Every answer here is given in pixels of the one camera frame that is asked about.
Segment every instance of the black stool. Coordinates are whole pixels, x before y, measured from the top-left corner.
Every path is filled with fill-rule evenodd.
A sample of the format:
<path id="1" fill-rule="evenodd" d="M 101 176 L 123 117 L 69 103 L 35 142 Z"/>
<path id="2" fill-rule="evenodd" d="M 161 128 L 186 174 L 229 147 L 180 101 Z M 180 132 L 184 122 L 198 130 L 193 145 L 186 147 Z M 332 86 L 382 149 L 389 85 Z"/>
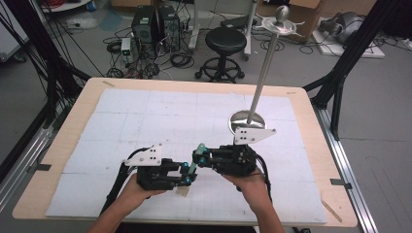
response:
<path id="1" fill-rule="evenodd" d="M 236 78 L 243 79 L 245 73 L 240 70 L 239 64 L 233 59 L 227 58 L 228 56 L 235 54 L 246 47 L 246 37 L 236 29 L 229 27 L 218 27 L 206 34 L 206 45 L 213 51 L 217 52 L 221 57 L 215 57 L 207 60 L 199 72 L 196 72 L 194 76 L 197 79 L 202 77 L 203 72 L 210 78 L 209 82 L 213 81 L 225 81 L 229 80 L 236 83 Z M 218 66 L 208 66 L 208 64 L 214 60 L 219 60 Z M 229 61 L 234 66 L 226 68 L 226 62 Z M 214 74 L 209 73 L 208 70 L 216 71 Z M 228 72 L 234 71 L 235 75 L 231 76 Z"/>

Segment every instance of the table leg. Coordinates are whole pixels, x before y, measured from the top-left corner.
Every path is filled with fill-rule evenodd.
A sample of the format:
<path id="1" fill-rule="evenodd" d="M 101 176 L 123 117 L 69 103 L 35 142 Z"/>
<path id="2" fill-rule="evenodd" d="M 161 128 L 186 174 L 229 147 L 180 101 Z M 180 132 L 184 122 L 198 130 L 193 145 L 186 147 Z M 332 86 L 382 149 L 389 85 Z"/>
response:
<path id="1" fill-rule="evenodd" d="M 245 31 L 245 37 L 247 40 L 247 44 L 244 49 L 245 60 L 249 60 L 249 56 L 252 54 L 251 53 L 251 42 L 252 42 L 251 34 L 252 34 L 252 24 L 254 22 L 254 16 L 255 16 L 255 12 L 257 8 L 257 3 L 258 3 L 258 0 L 252 1 L 251 11 L 249 12 L 248 27 L 246 28 L 246 31 Z"/>
<path id="2" fill-rule="evenodd" d="M 199 27 L 199 4 L 198 0 L 194 0 L 194 24 L 189 41 L 189 51 L 191 53 L 194 53 L 194 49 L 196 48 L 197 36 L 199 35 Z"/>

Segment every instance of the round metal disc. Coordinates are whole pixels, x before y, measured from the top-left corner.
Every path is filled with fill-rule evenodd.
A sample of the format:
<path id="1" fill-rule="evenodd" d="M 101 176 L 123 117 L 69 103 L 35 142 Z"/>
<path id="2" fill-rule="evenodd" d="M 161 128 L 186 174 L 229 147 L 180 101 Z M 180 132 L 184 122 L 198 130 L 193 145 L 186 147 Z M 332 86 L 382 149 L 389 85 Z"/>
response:
<path id="1" fill-rule="evenodd" d="M 242 110 L 234 113 L 228 121 L 230 132 L 234 135 L 237 127 L 243 128 L 266 128 L 266 122 L 259 114 L 254 113 L 250 124 L 247 123 L 249 110 Z"/>

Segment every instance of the floor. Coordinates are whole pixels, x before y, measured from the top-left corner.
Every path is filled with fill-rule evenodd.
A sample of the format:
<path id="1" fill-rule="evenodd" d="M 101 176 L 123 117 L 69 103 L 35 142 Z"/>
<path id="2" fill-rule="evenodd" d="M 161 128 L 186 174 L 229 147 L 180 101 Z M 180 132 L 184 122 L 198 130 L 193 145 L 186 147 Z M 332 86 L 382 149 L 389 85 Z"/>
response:
<path id="1" fill-rule="evenodd" d="M 73 38 L 105 74 L 110 68 L 110 54 L 103 39 L 115 36 L 130 25 L 131 18 L 111 10 L 92 13 L 99 25 L 96 28 L 76 31 Z M 214 17 L 211 26 L 219 23 Z M 77 49 L 67 35 L 69 48 L 76 66 L 84 72 L 100 77 L 87 58 Z M 207 57 L 214 56 L 204 46 L 204 33 L 199 35 L 193 66 L 187 69 L 168 69 L 153 79 L 183 82 L 196 80 L 194 73 Z M 300 45 L 283 43 L 275 52 L 269 70 L 267 85 L 304 86 L 326 75 L 338 57 L 320 55 L 317 48 L 306 54 Z M 384 45 L 384 59 L 362 58 L 345 82 L 339 135 L 352 165 L 360 190 L 377 225 L 378 231 L 412 232 L 412 53 L 394 46 Z M 253 40 L 249 61 L 235 54 L 246 74 L 238 83 L 256 84 L 265 50 Z M 169 67 L 166 63 L 160 68 Z M 314 96 L 316 90 L 309 92 Z M 0 162 L 7 156 L 21 134 L 45 104 L 45 94 L 31 63 L 0 63 Z M 1 232 L 79 232 L 85 231 L 90 221 L 37 221 L 19 220 L 12 211 L 25 186 L 30 181 L 27 174 L 6 208 L 0 213 Z M 312 232 L 361 232 L 358 228 L 311 228 Z"/>

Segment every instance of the white paper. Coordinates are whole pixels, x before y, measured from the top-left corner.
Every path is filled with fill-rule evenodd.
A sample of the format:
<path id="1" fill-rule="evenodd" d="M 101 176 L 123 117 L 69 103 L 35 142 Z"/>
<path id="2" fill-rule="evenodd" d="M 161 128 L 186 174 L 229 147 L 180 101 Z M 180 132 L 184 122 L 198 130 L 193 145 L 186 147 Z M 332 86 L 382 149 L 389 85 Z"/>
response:
<path id="1" fill-rule="evenodd" d="M 107 89 L 66 164 L 47 216 L 97 217 L 121 162 L 139 148 L 163 144 L 162 157 L 191 163 L 200 143 L 231 145 L 229 117 L 252 96 Z M 259 113 L 277 133 L 250 144 L 268 167 L 273 204 L 284 223 L 324 223 L 318 189 L 286 97 L 261 96 Z M 187 197 L 152 197 L 127 218 L 256 222 L 242 193 L 208 168 L 197 168 Z"/>

